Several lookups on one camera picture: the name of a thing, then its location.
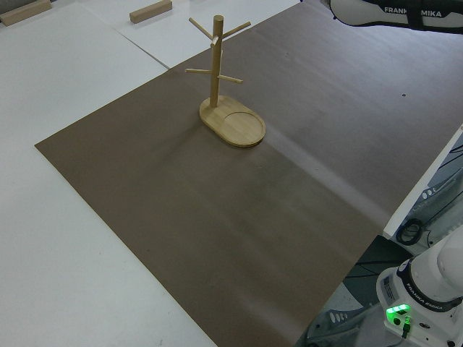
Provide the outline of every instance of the brown paper sheet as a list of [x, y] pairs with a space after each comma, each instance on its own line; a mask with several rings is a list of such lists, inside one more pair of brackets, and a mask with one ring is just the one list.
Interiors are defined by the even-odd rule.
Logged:
[[460, 56], [298, 4], [224, 44], [257, 147], [201, 123], [206, 51], [37, 148], [220, 347], [290, 346], [461, 124]]

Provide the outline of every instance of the wooden post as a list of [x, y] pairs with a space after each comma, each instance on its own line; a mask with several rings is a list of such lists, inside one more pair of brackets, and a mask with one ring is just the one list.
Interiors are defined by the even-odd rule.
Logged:
[[220, 63], [222, 55], [222, 38], [224, 36], [224, 17], [214, 16], [213, 39], [217, 37], [216, 44], [212, 47], [212, 68], [211, 68], [211, 107], [217, 107], [218, 84], [220, 80]]

